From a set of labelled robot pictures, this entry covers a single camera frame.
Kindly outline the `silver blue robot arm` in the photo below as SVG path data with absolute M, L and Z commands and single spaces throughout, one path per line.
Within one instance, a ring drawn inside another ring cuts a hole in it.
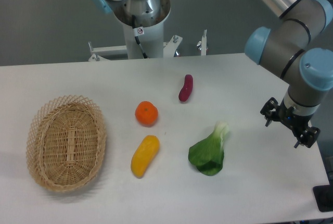
M 261 109 L 267 123 L 290 129 L 297 145 L 311 147 L 320 130 L 309 125 L 332 89 L 332 51 L 307 49 L 332 21 L 327 0 L 262 0 L 282 21 L 279 28 L 256 29 L 248 38 L 245 54 L 288 84 L 281 102 L 270 98 Z

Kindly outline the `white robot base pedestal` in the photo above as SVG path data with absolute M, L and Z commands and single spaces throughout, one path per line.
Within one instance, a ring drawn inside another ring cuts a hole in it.
M 128 59 L 175 57 L 182 37 L 164 41 L 164 23 L 171 11 L 170 0 L 92 0 L 121 24 Z

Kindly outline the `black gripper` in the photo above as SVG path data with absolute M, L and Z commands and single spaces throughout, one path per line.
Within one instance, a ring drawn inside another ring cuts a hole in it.
M 299 145 L 311 148 L 321 133 L 319 128 L 309 127 L 312 114 L 306 116 L 300 115 L 295 106 L 286 107 L 284 103 L 278 105 L 278 101 L 273 97 L 264 104 L 260 110 L 260 114 L 266 120 L 266 127 L 272 121 L 279 121 L 289 128 L 297 138 L 294 148 L 297 148 Z

